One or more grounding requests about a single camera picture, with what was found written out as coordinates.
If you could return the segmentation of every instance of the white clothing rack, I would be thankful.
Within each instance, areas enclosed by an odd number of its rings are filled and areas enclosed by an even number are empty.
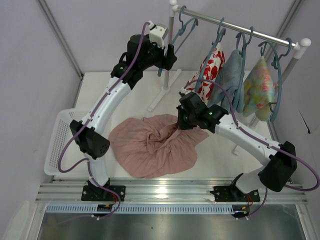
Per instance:
[[[194,17],[200,20],[204,20],[206,22],[209,23],[213,23],[216,25],[219,25],[221,20],[214,18],[212,16],[209,15],[205,15],[187,8],[184,8],[183,11],[181,11],[182,7],[177,5],[177,0],[169,0],[169,4],[170,4],[170,13],[169,13],[169,34],[168,34],[168,41],[167,43],[170,44],[172,42],[172,38],[173,38],[173,29],[174,29],[174,19],[175,19],[175,14],[176,13],[180,13],[190,16],[190,17]],[[247,35],[251,34],[251,29],[249,28],[245,28],[242,26],[238,26],[236,24],[232,24],[232,23],[228,23],[223,21],[221,24],[222,27],[225,27],[227,29],[231,29],[231,30],[235,30]],[[305,53],[306,49],[311,45],[311,40],[308,38],[303,38],[301,41],[299,42],[292,42],[290,44],[289,41],[281,39],[279,37],[275,37],[275,36],[271,36],[262,32],[258,32],[258,31],[253,31],[252,33],[253,37],[256,38],[260,38],[262,40],[265,41],[269,41],[271,43],[277,44],[277,45],[281,45],[287,48],[292,48],[295,53],[293,55],[293,57],[291,58],[289,64],[286,66],[285,70],[282,73],[282,84],[283,82],[287,79],[288,75],[290,74],[290,72],[292,71],[292,69],[294,68],[294,66],[296,65],[297,61],[303,56],[303,54]],[[165,75],[164,75],[164,83],[163,86],[161,88],[161,92],[158,94],[158,96],[154,99],[154,101],[152,102],[152,104],[148,107],[148,111],[152,112],[155,107],[157,106],[157,104],[161,101],[161,99],[166,95],[166,93],[168,93],[170,91],[170,86],[175,82],[175,80],[179,77],[181,73],[181,69],[178,69],[176,71],[176,73],[174,74],[174,76],[169,80],[169,71],[165,71]],[[259,119],[255,116],[252,120],[252,122],[248,125],[251,129],[255,129],[257,124],[259,123]],[[234,150],[233,153],[235,155],[238,155],[241,151],[241,148],[237,145]]]

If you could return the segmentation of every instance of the white wall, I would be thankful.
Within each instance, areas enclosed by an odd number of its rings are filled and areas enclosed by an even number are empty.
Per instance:
[[[226,22],[275,35],[293,0],[178,0],[180,6],[225,18]],[[143,23],[167,25],[169,0],[47,0],[70,48],[84,72],[111,71],[131,35],[139,34]],[[175,19],[174,34],[180,22]],[[190,38],[179,50],[174,69],[196,70],[216,39],[218,26],[200,21]],[[236,35],[227,30],[222,43],[226,57],[236,47]],[[259,59],[260,39],[254,39],[247,49],[246,68]]]
[[[17,207],[34,201],[57,113],[79,79],[35,0],[0,3],[0,236]]]
[[[306,160],[318,173],[320,173],[319,10],[320,1],[304,1],[287,33],[287,36],[296,41],[310,38],[312,44],[295,65],[283,86],[280,111],[275,122],[280,139],[293,142],[297,156]],[[311,134],[307,133],[301,115]],[[298,165],[293,179],[298,183],[303,183],[304,187],[311,187],[315,184],[314,176],[301,164]],[[307,196],[316,229],[319,230],[320,190],[310,192]]]

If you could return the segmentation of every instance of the blue hanger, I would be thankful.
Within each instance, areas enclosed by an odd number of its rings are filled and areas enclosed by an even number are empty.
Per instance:
[[[245,34],[242,33],[242,32],[239,32],[235,36],[236,37],[236,49],[238,49],[238,47],[239,47],[239,42],[240,42],[240,38],[241,37],[242,37],[243,44],[242,44],[242,49],[239,52],[239,54],[242,57],[242,63],[241,63],[241,72],[240,72],[239,85],[238,85],[238,89],[237,89],[237,91],[235,92],[235,95],[234,95],[234,101],[233,101],[233,107],[234,108],[237,108],[237,105],[238,105],[238,102],[239,102],[239,99],[240,99],[241,89],[242,89],[242,86],[244,84],[247,46],[250,44],[252,36],[254,34],[254,27],[251,26],[250,29],[251,29],[251,33],[250,33],[250,37],[249,37],[249,41],[248,42],[246,41]],[[238,112],[242,113],[243,112],[243,108],[239,109]]]
[[[212,47],[211,47],[208,55],[206,56],[205,62],[204,62],[203,67],[202,67],[202,70],[201,70],[201,72],[200,72],[200,74],[199,74],[199,79],[202,79],[202,78],[204,77],[204,72],[205,72],[206,66],[207,66],[207,64],[208,64],[208,62],[209,62],[209,59],[210,59],[210,57],[211,57],[212,52],[214,51],[214,49],[217,47],[218,43],[222,40],[222,38],[223,38],[224,35],[226,34],[226,29],[225,29],[224,27],[223,27],[223,28],[221,29],[221,31],[220,31],[220,28],[221,28],[222,23],[223,23],[224,20],[225,20],[224,17],[221,18],[221,21],[220,21],[218,30],[217,30],[217,32],[216,32],[216,34],[217,34],[217,35],[216,35],[216,39],[215,39],[214,42],[212,42]],[[200,85],[201,85],[201,82],[198,81],[198,82],[196,83],[196,85],[195,85],[195,89],[194,89],[195,92],[198,92],[198,91],[199,91]]]
[[[275,69],[275,70],[278,70],[278,96],[277,96],[277,99],[276,99],[276,102],[270,102],[269,103],[269,108],[270,108],[270,111],[272,112],[272,115],[270,117],[270,122],[274,122],[276,120],[276,117],[277,117],[277,114],[279,112],[279,107],[280,107],[280,102],[281,102],[281,95],[282,95],[282,72],[281,72],[281,66],[280,66],[280,59],[282,57],[285,57],[287,56],[289,53],[290,53],[290,50],[291,50],[291,43],[292,43],[292,40],[291,38],[286,38],[286,40],[288,40],[289,42],[289,47],[288,47],[288,50],[285,54],[281,54],[280,56],[278,56],[278,53],[277,53],[277,50],[275,48],[275,46],[269,42],[269,41],[263,41],[261,42],[258,46],[261,47],[260,49],[260,54],[261,56],[263,56],[265,54],[265,50],[266,50],[266,46],[267,44],[270,45],[270,47],[272,48],[273,50],[273,53],[274,53],[274,58],[273,58],[273,61],[271,63],[271,66]]]
[[[182,42],[180,43],[180,45],[177,47],[177,49],[174,51],[174,54],[177,54],[178,50],[181,48],[181,46],[185,43],[185,41],[187,40],[187,38],[189,37],[189,35],[192,33],[192,31],[195,29],[196,26],[199,25],[199,21],[197,18],[193,17],[191,19],[189,19],[185,24],[184,24],[184,21],[181,19],[181,14],[183,13],[184,9],[186,9],[187,7],[185,5],[183,5],[181,7],[181,10],[179,12],[179,21],[181,22],[181,28],[178,30],[177,34],[174,36],[173,40],[172,40],[172,45],[175,44],[176,40],[178,39],[179,36],[182,36],[186,29],[187,29],[187,26],[189,23],[191,23],[193,21],[193,24],[192,24],[192,27],[189,31],[189,33],[186,35],[186,37],[182,40]],[[158,70],[158,77],[161,77],[161,74],[162,74],[162,71],[163,69],[162,68],[159,68]]]

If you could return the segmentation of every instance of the plastic basket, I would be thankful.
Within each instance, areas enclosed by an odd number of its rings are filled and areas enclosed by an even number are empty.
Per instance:
[[[65,177],[87,177],[88,170],[85,163],[80,164],[74,170],[68,173],[61,173],[58,170],[58,160],[60,154],[65,147],[66,143],[71,139],[72,133],[70,130],[70,123],[72,120],[80,121],[87,113],[88,109],[66,109],[59,112],[56,117],[55,124],[53,127],[48,151],[46,154],[44,172],[47,175],[60,175]],[[62,159],[61,167],[67,169],[74,163],[84,158],[83,153],[79,150],[79,147],[73,141],[69,148],[65,152]]]

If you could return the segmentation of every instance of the pink fabric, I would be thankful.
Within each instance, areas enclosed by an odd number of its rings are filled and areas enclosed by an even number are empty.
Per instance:
[[[209,135],[196,127],[178,130],[170,114],[128,118],[115,127],[109,141],[120,165],[135,178],[156,178],[192,168],[195,146]]]

